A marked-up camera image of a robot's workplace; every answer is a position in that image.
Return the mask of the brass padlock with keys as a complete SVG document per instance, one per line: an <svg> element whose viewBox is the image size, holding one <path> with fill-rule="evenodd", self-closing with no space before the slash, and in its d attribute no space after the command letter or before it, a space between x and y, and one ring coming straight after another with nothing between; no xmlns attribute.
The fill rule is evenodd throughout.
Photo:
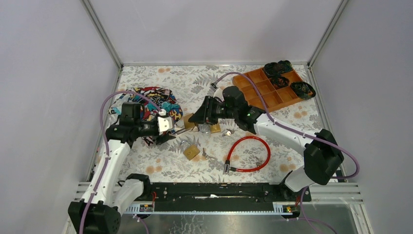
<svg viewBox="0 0 413 234"><path fill-rule="evenodd" d="M189 160L193 160L199 153L200 150L196 144L192 144L187 140L183 140L180 142L180 147L182 149L183 155Z"/></svg>

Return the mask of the silver key bunch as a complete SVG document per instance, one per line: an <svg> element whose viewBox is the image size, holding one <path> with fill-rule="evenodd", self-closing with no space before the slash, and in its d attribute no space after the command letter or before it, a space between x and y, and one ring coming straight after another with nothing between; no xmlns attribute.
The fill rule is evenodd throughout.
<svg viewBox="0 0 413 234"><path fill-rule="evenodd" d="M233 131L233 130L226 129L226 130L223 131L222 136L223 136L223 137L225 137L225 136L231 136L231 135L233 135L233 134L234 134L234 131Z"/></svg>

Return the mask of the red cable lock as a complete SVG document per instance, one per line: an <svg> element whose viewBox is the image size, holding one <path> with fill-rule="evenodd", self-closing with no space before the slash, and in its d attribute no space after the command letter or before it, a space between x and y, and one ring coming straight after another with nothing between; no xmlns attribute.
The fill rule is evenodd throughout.
<svg viewBox="0 0 413 234"><path fill-rule="evenodd" d="M250 168L240 168L240 167L234 167L231 165L231 159L233 158L233 153L236 151L237 146L244 142L244 141L257 141L262 145L262 149L258 149L257 146L253 146L252 149L247 149L246 146L243 146L243 153L247 153L247 159L249 162L252 161L252 159L255 159L254 157L257 156L258 158L261 158L263 160L263 164L260 167L250 167ZM257 172L261 169L263 169L271 159L271 149L268 145L268 143L263 140L262 138L259 138L257 136L245 136L239 140L237 140L230 148L224 162L224 174L227 174L229 172L239 172L239 173L253 173Z"/></svg>

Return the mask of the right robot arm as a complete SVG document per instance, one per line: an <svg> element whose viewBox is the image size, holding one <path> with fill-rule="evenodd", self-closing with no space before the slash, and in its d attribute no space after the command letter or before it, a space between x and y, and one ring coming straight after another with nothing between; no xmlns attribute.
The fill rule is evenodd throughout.
<svg viewBox="0 0 413 234"><path fill-rule="evenodd" d="M213 125L220 119L232 119L240 129L272 138L303 156L304 165L290 172L279 188L281 198L287 201L293 200L306 186L326 185L344 160L331 132L322 129L318 133L305 133L271 119L265 110L249 105L236 86L223 90L222 101L206 96L189 122Z"/></svg>

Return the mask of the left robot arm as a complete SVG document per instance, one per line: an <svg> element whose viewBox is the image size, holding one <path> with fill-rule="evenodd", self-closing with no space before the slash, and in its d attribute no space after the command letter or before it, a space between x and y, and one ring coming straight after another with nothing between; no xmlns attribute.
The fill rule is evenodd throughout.
<svg viewBox="0 0 413 234"><path fill-rule="evenodd" d="M160 108L152 119L144 120L143 108L140 103L123 103L118 121L106 129L104 157L80 201L71 202L68 208L78 234L117 233L121 216L133 201L149 198L151 188L144 176L132 176L119 191L114 191L133 143L140 137L157 138L173 129L174 122L167 110Z"/></svg>

